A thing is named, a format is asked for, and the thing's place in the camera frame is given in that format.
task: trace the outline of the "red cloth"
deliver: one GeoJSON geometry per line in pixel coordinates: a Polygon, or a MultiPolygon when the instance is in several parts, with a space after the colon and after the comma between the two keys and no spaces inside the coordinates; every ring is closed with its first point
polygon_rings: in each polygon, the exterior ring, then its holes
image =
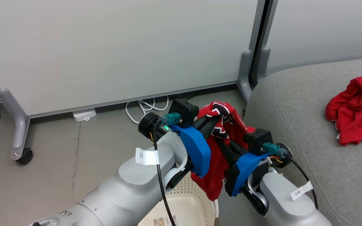
{"type": "Polygon", "coordinates": [[[231,138],[241,147],[248,148],[243,136],[246,133],[254,132],[255,129],[245,126],[237,111],[229,103],[214,101],[199,110],[198,118],[205,115],[223,115],[223,117],[217,122],[216,127],[206,140],[211,150],[209,171],[203,178],[194,173],[191,174],[191,178],[205,191],[207,197],[214,201],[219,197],[223,188],[224,170],[229,167],[215,141],[215,136],[222,138],[227,145],[230,144],[231,138]]]}
{"type": "Polygon", "coordinates": [[[359,144],[362,140],[362,77],[351,80],[347,90],[331,99],[326,106],[326,118],[336,121],[340,144],[359,144]]]}

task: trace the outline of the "black wheel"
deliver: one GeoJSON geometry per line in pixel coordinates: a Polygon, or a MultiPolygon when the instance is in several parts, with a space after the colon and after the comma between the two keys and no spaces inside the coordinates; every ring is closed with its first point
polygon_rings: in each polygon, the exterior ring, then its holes
{"type": "Polygon", "coordinates": [[[27,165],[30,163],[31,159],[33,158],[33,152],[30,148],[23,149],[22,157],[16,160],[17,163],[21,165],[27,165]]]}

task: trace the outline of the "white wall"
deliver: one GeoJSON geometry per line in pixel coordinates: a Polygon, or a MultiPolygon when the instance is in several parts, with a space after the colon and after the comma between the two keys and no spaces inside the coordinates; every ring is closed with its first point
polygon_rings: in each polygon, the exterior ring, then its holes
{"type": "Polygon", "coordinates": [[[27,115],[236,81],[257,0],[0,0],[0,87],[27,115]]]}
{"type": "Polygon", "coordinates": [[[266,74],[362,58],[362,1],[279,0],[271,26],[266,74]]]}

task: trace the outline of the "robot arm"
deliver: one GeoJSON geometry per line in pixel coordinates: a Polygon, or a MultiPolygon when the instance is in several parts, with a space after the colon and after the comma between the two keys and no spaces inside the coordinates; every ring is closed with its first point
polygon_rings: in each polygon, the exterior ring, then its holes
{"type": "MultiPolygon", "coordinates": [[[[194,122],[198,110],[186,100],[174,101],[169,112],[178,114],[181,119],[178,117],[172,122],[174,124],[169,123],[172,131],[165,127],[157,131],[158,158],[167,193],[189,171],[203,177],[209,169],[210,149],[205,138],[212,132],[217,119],[201,118],[194,122]]],[[[156,114],[148,113],[141,119],[139,132],[152,140],[153,126],[158,119],[156,114]]],[[[297,187],[269,167],[268,155],[285,153],[287,147],[272,144],[270,132],[260,129],[246,134],[244,140],[250,150],[233,141],[230,146],[218,141],[230,165],[225,183],[230,196],[243,193],[270,226],[331,226],[305,194],[293,201],[290,192],[297,187]],[[261,191],[253,189],[258,184],[261,191]]],[[[287,164],[286,160],[277,167],[287,164]]],[[[29,226],[136,226],[161,199],[156,166],[138,164],[133,157],[71,208],[29,226]]]]}
{"type": "MultiPolygon", "coordinates": [[[[173,132],[158,141],[162,175],[173,168],[180,144],[173,132]]],[[[71,208],[30,226],[136,226],[161,199],[156,166],[137,164],[133,157],[71,208]]]]}

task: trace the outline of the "teal connector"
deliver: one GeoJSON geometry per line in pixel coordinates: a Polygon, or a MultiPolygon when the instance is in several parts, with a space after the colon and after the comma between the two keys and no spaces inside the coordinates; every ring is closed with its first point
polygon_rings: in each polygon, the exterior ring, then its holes
{"type": "Polygon", "coordinates": [[[263,143],[263,150],[266,152],[266,153],[271,153],[271,154],[274,154],[274,155],[277,155],[277,153],[279,152],[280,150],[280,146],[279,145],[275,145],[273,143],[263,143]]]}
{"type": "Polygon", "coordinates": [[[165,124],[172,125],[180,122],[181,115],[178,113],[170,113],[164,115],[165,124]]]}

